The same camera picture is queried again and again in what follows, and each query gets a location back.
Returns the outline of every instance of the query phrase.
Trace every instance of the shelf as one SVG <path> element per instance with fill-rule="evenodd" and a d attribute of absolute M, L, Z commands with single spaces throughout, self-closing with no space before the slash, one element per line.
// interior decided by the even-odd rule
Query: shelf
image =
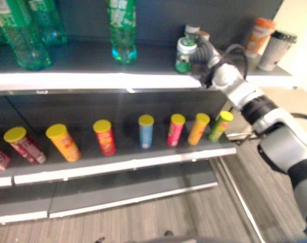
<path fill-rule="evenodd" d="M 150 149 L 141 149 L 139 146 L 138 127 L 114 128 L 117 153 L 113 156 L 103 156 L 98 147 L 96 137 L 91 128 L 71 132 L 81 150 L 81 159 L 74 163 L 66 162 L 49 139 L 40 136 L 38 143 L 48 155 L 43 165 L 31 165 L 20 159 L 17 153 L 13 154 L 10 166 L 0 172 L 0 187 L 9 186 L 4 177 L 12 176 L 16 185 L 42 183 L 58 180 L 71 180 L 74 178 L 113 173 L 118 171 L 136 170 L 139 168 L 195 161 L 211 157 L 235 154 L 234 145 L 222 136 L 216 143 L 212 143 L 206 134 L 196 146 L 190 146 L 186 138 L 192 122 L 187 122 L 177 147 L 168 147 L 166 137 L 168 126 L 155 126 L 153 144 Z"/>
<path fill-rule="evenodd" d="M 52 200 L 50 218 L 138 203 L 212 186 L 217 186 L 217 180 L 207 161 L 59 182 Z"/>
<path fill-rule="evenodd" d="M 8 46 L 0 47 L 0 95 L 201 88 L 199 75 L 179 75 L 174 70 L 175 47 L 137 45 L 137 48 L 136 63 L 122 66 L 111 57 L 109 43 L 70 42 L 51 49 L 50 68 L 34 72 L 20 68 Z M 241 65 L 239 58 L 234 59 Z M 248 80 L 252 83 L 296 85 L 280 67 L 272 72 L 256 68 L 258 59 L 249 60 Z"/>
<path fill-rule="evenodd" d="M 48 217 L 55 184 L 0 190 L 0 224 Z"/>
<path fill-rule="evenodd" d="M 208 161 L 0 189 L 0 224 L 63 217 L 217 186 Z"/>

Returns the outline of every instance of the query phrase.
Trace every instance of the green chip canister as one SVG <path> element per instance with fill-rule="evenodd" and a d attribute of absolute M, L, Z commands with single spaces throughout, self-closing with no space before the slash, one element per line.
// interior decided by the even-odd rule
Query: green chip canister
<path fill-rule="evenodd" d="M 212 128 L 212 131 L 209 134 L 210 141 L 216 142 L 220 138 L 220 136 L 224 133 L 224 131 L 226 130 L 230 121 L 233 120 L 233 118 L 234 117 L 232 113 L 226 110 L 222 110 L 214 127 Z"/>

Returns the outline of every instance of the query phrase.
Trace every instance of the floor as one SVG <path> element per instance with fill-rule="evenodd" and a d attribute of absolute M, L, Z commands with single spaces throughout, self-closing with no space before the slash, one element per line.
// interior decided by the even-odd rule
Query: floor
<path fill-rule="evenodd" d="M 305 238 L 305 223 L 293 199 L 289 178 L 273 172 L 258 156 L 257 141 L 224 158 L 266 242 Z M 219 186 L 126 207 L 58 219 L 0 226 L 0 243 L 94 243 L 142 241 L 199 235 L 231 242 L 260 242 L 218 159 L 211 159 Z"/>

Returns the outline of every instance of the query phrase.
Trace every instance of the orange bottle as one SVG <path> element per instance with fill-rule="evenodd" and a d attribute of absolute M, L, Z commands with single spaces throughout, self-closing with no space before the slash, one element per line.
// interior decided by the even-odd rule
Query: orange bottle
<path fill-rule="evenodd" d="M 63 124 L 54 124 L 46 131 L 46 136 L 53 142 L 59 152 L 69 162 L 75 162 L 81 157 L 80 150 Z"/>
<path fill-rule="evenodd" d="M 276 24 L 272 20 L 257 18 L 250 39 L 245 46 L 245 54 L 248 57 L 255 57 L 275 28 Z"/>

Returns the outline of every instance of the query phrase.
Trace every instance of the bottle label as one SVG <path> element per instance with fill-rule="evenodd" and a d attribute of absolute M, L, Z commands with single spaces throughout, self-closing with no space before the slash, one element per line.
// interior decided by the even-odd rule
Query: bottle label
<path fill-rule="evenodd" d="M 21 28 L 31 22 L 31 16 L 24 0 L 0 0 L 0 27 Z"/>
<path fill-rule="evenodd" d="M 36 12 L 52 12 L 56 9 L 53 0 L 30 0 L 28 3 L 31 9 Z"/>
<path fill-rule="evenodd" d="M 108 13 L 112 27 L 131 29 L 136 26 L 135 0 L 110 0 Z"/>

